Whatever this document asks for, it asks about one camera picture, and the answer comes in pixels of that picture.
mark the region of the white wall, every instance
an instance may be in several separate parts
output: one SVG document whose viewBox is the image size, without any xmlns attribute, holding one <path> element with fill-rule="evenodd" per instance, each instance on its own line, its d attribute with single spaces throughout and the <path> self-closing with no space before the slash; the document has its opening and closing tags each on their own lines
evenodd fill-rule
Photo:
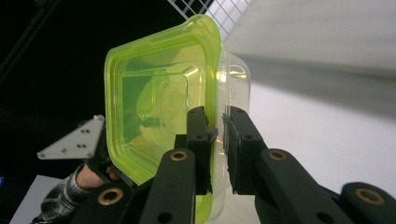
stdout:
<svg viewBox="0 0 396 224">
<path fill-rule="evenodd" d="M 396 71 L 396 2 L 252 0 L 227 39 L 239 55 Z"/>
<path fill-rule="evenodd" d="M 335 192 L 361 181 L 396 197 L 395 21 L 393 1 L 252 0 L 224 41 L 249 67 L 268 147 Z M 258 223 L 227 192 L 221 218 Z"/>
</svg>

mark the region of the metal grid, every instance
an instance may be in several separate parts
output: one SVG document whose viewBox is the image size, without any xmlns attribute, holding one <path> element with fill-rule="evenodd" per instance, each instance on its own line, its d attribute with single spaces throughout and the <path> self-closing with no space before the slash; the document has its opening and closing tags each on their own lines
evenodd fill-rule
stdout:
<svg viewBox="0 0 396 224">
<path fill-rule="evenodd" d="M 211 17 L 225 39 L 248 7 L 251 0 L 168 0 L 185 19 L 195 14 Z"/>
</svg>

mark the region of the plastic container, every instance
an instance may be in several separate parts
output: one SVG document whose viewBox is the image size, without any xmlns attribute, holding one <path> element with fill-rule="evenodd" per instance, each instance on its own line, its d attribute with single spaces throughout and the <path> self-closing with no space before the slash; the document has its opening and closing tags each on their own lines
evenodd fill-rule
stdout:
<svg viewBox="0 0 396 224">
<path fill-rule="evenodd" d="M 107 146 L 114 165 L 137 185 L 154 177 L 176 135 L 186 133 L 187 112 L 203 105 L 209 128 L 219 127 L 220 134 L 212 147 L 214 192 L 197 196 L 195 221 L 213 220 L 222 210 L 228 181 L 221 116 L 233 104 L 233 82 L 244 86 L 240 93 L 247 108 L 241 108 L 248 109 L 246 71 L 223 49 L 217 25 L 205 15 L 112 49 L 105 84 Z"/>
</svg>

